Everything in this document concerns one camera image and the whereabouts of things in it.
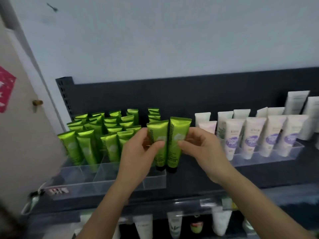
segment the black shelf back panel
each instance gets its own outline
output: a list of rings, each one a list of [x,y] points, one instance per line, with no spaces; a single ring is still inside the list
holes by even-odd
[[[147,108],[159,107],[161,120],[171,116],[195,119],[196,112],[284,106],[288,91],[310,90],[319,96],[319,67],[149,80],[74,84],[72,77],[56,79],[71,118],[78,114],[138,108],[148,122]]]

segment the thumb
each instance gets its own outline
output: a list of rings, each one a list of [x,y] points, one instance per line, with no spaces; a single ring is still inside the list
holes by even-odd
[[[193,156],[194,158],[199,156],[200,147],[196,146],[188,141],[180,140],[178,141],[178,146],[187,154]]]
[[[149,159],[153,159],[158,151],[165,146],[165,141],[157,141],[153,143],[149,149],[145,152],[145,156]]]

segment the hand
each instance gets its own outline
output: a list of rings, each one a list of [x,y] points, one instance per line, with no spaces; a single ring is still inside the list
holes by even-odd
[[[201,128],[190,127],[186,139],[179,141],[178,146],[184,153],[193,156],[215,183],[220,184],[236,171],[226,158],[217,136]]]
[[[121,162],[116,181],[129,193],[143,181],[148,174],[158,150],[164,147],[164,141],[157,141],[150,146],[147,128],[139,130],[128,140],[122,150]]]

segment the white wall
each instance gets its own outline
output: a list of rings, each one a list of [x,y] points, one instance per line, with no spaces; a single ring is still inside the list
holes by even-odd
[[[62,76],[88,83],[319,65],[319,0],[11,2],[64,121],[54,81]]]

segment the person's left hand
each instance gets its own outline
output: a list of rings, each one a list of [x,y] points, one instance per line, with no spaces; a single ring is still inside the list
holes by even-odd
[[[165,146],[157,141],[149,146],[147,128],[139,130],[128,140],[122,150],[121,162],[116,181],[132,193],[147,176],[158,150]]]

